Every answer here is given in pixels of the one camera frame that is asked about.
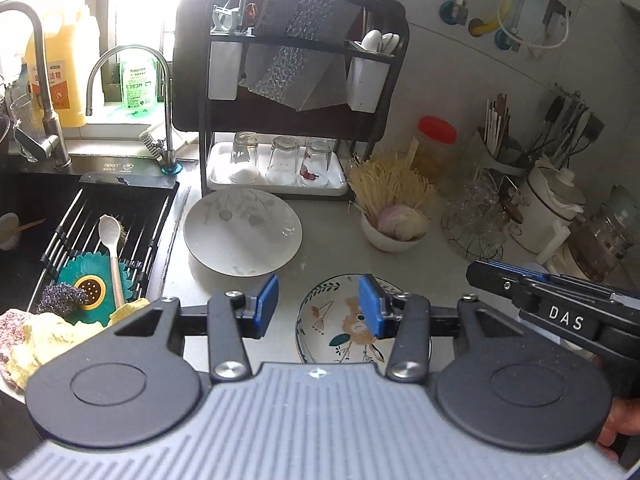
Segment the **person right hand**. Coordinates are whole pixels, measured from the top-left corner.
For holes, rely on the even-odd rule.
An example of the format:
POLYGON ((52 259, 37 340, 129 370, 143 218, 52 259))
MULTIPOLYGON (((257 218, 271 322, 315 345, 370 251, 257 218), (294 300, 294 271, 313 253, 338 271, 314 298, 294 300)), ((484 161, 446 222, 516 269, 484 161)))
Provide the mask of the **person right hand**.
POLYGON ((616 398, 597 438, 597 448, 610 460, 620 459, 612 445, 618 436, 633 437, 640 432, 640 400, 616 398))

